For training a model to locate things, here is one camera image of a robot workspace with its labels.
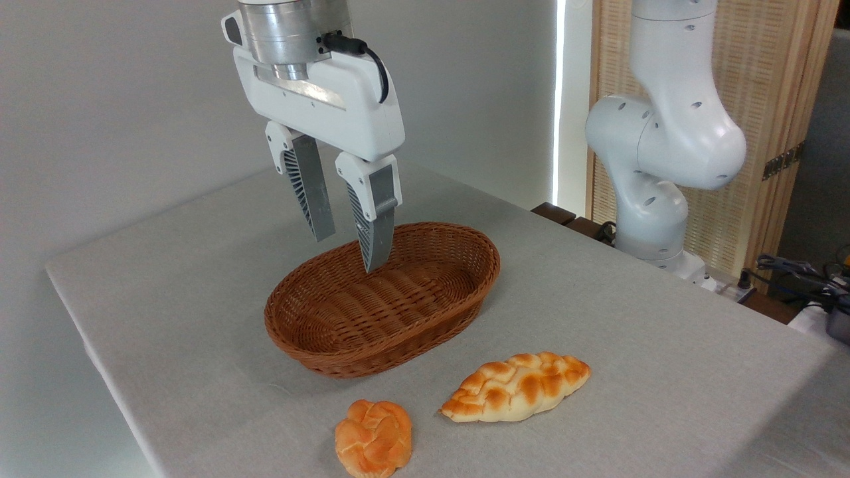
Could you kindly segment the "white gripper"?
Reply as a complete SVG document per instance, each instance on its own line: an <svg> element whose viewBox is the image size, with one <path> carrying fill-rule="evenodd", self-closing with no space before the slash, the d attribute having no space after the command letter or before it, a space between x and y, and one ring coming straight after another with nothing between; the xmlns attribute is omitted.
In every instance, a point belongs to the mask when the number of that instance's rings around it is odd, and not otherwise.
<svg viewBox="0 0 850 478"><path fill-rule="evenodd" d="M379 269L402 204L391 154L406 133L388 72L360 48L342 49L353 36L349 10L237 9L221 28L247 100L270 119L265 137L274 166L294 189L315 241L336 233L318 139L345 151L335 165L348 187L365 271Z"/></svg>

